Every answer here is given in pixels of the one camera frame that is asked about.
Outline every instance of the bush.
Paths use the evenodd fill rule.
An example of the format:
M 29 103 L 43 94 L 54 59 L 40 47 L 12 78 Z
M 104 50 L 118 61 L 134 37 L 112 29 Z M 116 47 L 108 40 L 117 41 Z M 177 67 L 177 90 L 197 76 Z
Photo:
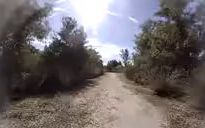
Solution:
M 205 68 L 193 72 L 192 101 L 195 107 L 205 111 Z
M 155 95 L 167 98 L 178 98 L 185 95 L 182 88 L 171 85 L 167 81 L 156 81 L 155 83 Z
M 131 69 L 137 71 L 134 76 L 135 80 L 141 85 L 148 85 L 154 90 L 155 95 L 167 98 L 178 98 L 185 95 L 182 87 L 188 82 L 188 73 L 185 70 L 171 70 L 169 67 L 142 69 Z
M 135 80 L 135 70 L 136 68 L 134 66 L 126 67 L 124 71 L 126 78 L 129 80 Z

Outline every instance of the dirt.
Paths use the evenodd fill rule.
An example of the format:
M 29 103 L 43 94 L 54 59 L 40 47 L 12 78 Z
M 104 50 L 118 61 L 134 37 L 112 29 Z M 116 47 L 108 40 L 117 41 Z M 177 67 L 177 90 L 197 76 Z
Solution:
M 187 105 L 156 97 L 116 73 L 77 92 L 27 98 L 0 116 L 0 128 L 196 128 L 201 123 Z
M 78 102 L 94 99 L 92 118 L 99 128 L 159 128 L 163 115 L 143 96 L 135 95 L 124 87 L 118 74 L 106 73 L 98 85 L 79 93 Z

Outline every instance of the sun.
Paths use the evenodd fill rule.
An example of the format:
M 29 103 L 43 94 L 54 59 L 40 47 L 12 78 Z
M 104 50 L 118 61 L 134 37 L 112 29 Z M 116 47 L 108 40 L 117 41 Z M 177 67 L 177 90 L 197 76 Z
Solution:
M 96 34 L 98 25 L 104 21 L 109 5 L 113 0 L 70 0 L 86 29 Z

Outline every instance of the green foliage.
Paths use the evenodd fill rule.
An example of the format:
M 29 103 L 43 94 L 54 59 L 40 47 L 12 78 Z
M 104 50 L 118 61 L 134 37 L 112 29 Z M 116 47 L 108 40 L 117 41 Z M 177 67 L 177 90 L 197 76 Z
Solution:
M 147 64 L 173 68 L 191 68 L 198 64 L 198 56 L 205 49 L 205 20 L 187 11 L 187 3 L 180 2 L 183 10 L 171 8 L 163 1 L 161 10 L 156 13 L 156 17 L 163 20 L 147 21 L 136 36 L 136 49 L 140 57 L 149 58 Z
M 121 62 L 120 61 L 118 62 L 117 60 L 108 61 L 107 66 L 106 66 L 107 71 L 109 72 L 115 72 L 118 70 L 118 68 L 121 68 L 121 67 L 122 67 Z
M 51 32 L 47 21 L 51 9 L 35 10 L 16 31 L 2 37 L 0 81 L 5 81 L 11 95 L 63 91 L 103 74 L 101 56 L 85 46 L 86 33 L 71 17 L 62 19 L 61 30 L 43 51 L 31 45 Z
M 128 49 L 122 49 L 120 56 L 121 56 L 121 59 L 122 59 L 124 66 L 125 67 L 129 66 L 129 63 L 130 63 L 129 61 L 131 58 L 130 58 L 130 54 L 129 54 Z
M 204 61 L 205 0 L 161 0 L 160 10 L 135 36 L 134 69 L 125 73 L 159 96 L 177 97 Z

